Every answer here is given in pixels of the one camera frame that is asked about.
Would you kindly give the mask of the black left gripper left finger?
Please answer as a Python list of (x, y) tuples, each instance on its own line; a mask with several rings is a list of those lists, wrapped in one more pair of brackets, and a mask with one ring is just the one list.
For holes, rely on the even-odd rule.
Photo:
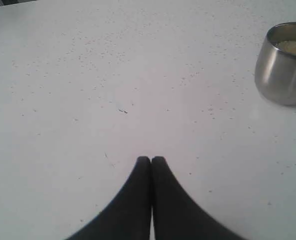
[(127, 181), (98, 216), (70, 240), (148, 240), (151, 227), (151, 162), (140, 156)]

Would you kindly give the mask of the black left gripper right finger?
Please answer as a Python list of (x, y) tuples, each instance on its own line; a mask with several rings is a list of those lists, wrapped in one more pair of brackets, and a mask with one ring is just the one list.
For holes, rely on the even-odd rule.
[(181, 187), (166, 160), (151, 161), (153, 225), (157, 240), (239, 240), (240, 236), (213, 219)]

